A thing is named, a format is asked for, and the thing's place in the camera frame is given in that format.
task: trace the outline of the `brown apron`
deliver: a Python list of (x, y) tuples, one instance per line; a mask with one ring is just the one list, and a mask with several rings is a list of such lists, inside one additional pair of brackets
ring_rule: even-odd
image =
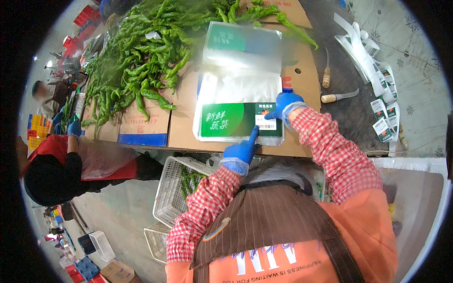
[(215, 259), (265, 246), (311, 240), (323, 243), (340, 282), (364, 282), (327, 212), (311, 197), (289, 186), (241, 191), (205, 235), (211, 235), (227, 217), (231, 219), (229, 224), (217, 236), (207, 242), (202, 238), (198, 241), (190, 264), (194, 283), (209, 282), (209, 264)]

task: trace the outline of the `finger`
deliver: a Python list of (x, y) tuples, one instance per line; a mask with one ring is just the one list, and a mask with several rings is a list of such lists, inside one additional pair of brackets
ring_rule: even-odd
[(255, 127), (253, 127), (252, 132), (250, 133), (249, 142), (255, 143), (259, 133), (260, 128), (257, 125), (255, 125)]
[(270, 113), (267, 113), (267, 114), (264, 116), (264, 119), (266, 119), (266, 120), (276, 119), (275, 114), (276, 114), (275, 111), (272, 111), (272, 112), (270, 112)]

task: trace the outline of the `woman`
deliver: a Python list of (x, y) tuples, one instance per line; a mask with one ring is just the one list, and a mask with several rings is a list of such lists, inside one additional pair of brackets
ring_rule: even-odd
[(129, 179), (160, 179), (163, 165), (149, 154), (137, 157), (132, 149), (100, 144), (80, 136), (81, 132), (76, 118), (68, 126), (68, 135), (49, 135), (28, 158), (27, 145), (17, 137), (25, 190), (36, 203), (53, 206)]
[(393, 282), (398, 252), (373, 162), (339, 134), (329, 114), (292, 91), (265, 116), (276, 118), (311, 147), (334, 202), (316, 203), (284, 177), (240, 186), (259, 147), (255, 126), (187, 197), (188, 211), (167, 237), (167, 282)]

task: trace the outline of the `barcode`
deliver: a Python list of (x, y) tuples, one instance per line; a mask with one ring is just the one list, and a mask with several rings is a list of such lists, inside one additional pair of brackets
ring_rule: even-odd
[(275, 125), (258, 125), (260, 129), (273, 129)]

